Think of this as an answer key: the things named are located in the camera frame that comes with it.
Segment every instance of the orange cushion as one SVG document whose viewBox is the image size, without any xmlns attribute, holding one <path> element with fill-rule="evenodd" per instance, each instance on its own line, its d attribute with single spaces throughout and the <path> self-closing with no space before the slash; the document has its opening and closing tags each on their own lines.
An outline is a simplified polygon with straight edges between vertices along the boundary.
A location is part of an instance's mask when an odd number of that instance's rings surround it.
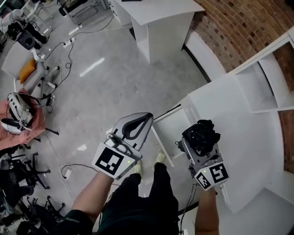
<svg viewBox="0 0 294 235">
<path fill-rule="evenodd" d="M 23 68 L 21 69 L 19 73 L 19 82 L 20 84 L 23 84 L 24 81 L 31 75 L 33 71 L 36 69 L 35 60 L 31 59 Z"/>
</svg>

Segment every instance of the pink blanket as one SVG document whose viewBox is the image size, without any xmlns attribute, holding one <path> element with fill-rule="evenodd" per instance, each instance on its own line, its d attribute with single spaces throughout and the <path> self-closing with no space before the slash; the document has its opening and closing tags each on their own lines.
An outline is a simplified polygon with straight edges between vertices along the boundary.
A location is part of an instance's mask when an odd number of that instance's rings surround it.
<svg viewBox="0 0 294 235">
<path fill-rule="evenodd" d="M 27 93 L 25 89 L 21 89 L 19 93 Z M 11 118 L 9 113 L 8 101 L 0 101 L 0 120 L 3 118 Z M 28 144 L 33 138 L 45 131 L 44 116 L 42 108 L 35 107 L 35 115 L 32 125 L 29 127 L 32 131 L 24 130 L 20 135 L 10 134 L 0 125 L 0 150 L 10 148 L 19 144 Z"/>
</svg>

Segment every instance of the gray floor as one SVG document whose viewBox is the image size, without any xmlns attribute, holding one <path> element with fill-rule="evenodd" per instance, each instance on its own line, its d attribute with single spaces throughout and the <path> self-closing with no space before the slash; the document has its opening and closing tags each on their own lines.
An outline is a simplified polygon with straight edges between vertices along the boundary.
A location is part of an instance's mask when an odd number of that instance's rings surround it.
<svg viewBox="0 0 294 235">
<path fill-rule="evenodd" d="M 68 33 L 76 28 L 67 17 L 63 18 L 59 14 L 57 7 L 48 9 L 54 13 L 55 18 L 47 21 L 54 30 L 49 42 L 40 50 L 46 56 L 50 52 L 49 48 L 52 50 L 60 41 L 68 40 Z M 83 24 L 77 32 L 99 30 L 111 17 L 110 10 L 104 11 L 99 7 L 98 14 Z M 118 27 L 119 23 L 113 19 L 107 29 Z M 70 49 L 71 46 L 66 49 L 58 47 L 45 63 L 50 67 L 58 65 L 60 52 L 62 78 L 68 73 L 65 64 L 69 62 Z M 54 93 L 53 113 L 47 114 L 45 119 L 48 128 L 60 133 L 56 136 L 46 132 L 54 149 L 43 134 L 41 143 L 34 141 L 31 143 L 32 149 L 26 150 L 28 158 L 33 152 L 39 153 L 38 169 L 51 170 L 45 179 L 51 189 L 44 190 L 37 186 L 33 197 L 39 198 L 40 203 L 43 203 L 46 196 L 50 195 L 57 205 L 61 202 L 66 203 L 65 212 L 71 207 L 72 199 L 61 181 L 58 164 L 67 162 L 90 165 L 98 144 L 105 140 L 105 132 L 112 128 L 119 118 L 135 112 L 151 112 L 158 117 L 188 93 L 206 84 L 199 69 L 185 51 L 149 65 L 127 28 L 78 38 L 73 44 L 70 57 L 73 61 L 71 73 Z M 12 91 L 12 79 L 2 71 L 0 77 L 1 98 L 5 99 Z M 141 150 L 144 166 L 144 176 L 140 185 L 141 196 L 148 196 L 151 189 L 152 164 L 159 148 L 154 134 L 150 132 Z M 174 195 L 179 201 L 179 209 L 183 209 L 195 182 L 187 170 L 189 162 L 183 157 L 175 159 L 174 168 L 168 162 L 166 164 Z M 91 169 L 72 166 L 72 173 L 65 183 L 70 186 L 73 198 L 81 192 L 94 174 Z"/>
</svg>

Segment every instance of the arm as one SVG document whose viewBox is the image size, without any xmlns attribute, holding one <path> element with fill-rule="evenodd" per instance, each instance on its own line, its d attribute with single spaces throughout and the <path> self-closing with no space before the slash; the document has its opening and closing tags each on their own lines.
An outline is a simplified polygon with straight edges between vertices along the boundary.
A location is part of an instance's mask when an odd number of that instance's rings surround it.
<svg viewBox="0 0 294 235">
<path fill-rule="evenodd" d="M 199 206 L 195 220 L 196 235 L 218 235 L 219 217 L 216 209 L 215 190 L 201 189 Z"/>
<path fill-rule="evenodd" d="M 92 181 L 84 188 L 73 203 L 73 210 L 80 210 L 87 214 L 95 223 L 105 201 L 107 200 L 113 179 L 102 172 L 98 172 Z"/>
</svg>

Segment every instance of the white shoe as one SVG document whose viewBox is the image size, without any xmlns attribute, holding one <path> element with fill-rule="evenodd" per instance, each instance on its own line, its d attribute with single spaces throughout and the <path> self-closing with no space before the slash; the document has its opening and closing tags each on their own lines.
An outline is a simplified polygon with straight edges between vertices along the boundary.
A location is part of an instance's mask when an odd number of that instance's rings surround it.
<svg viewBox="0 0 294 235">
<path fill-rule="evenodd" d="M 155 163 L 153 164 L 153 170 L 155 170 L 155 164 L 160 162 L 160 163 L 164 163 L 166 159 L 166 155 L 163 153 L 163 152 L 160 152 L 158 155 L 157 155 L 157 158 L 155 160 Z"/>
<path fill-rule="evenodd" d="M 137 162 L 137 164 L 133 167 L 133 169 L 134 169 L 134 173 L 140 174 L 142 178 L 142 161 L 141 160 Z"/>
</svg>

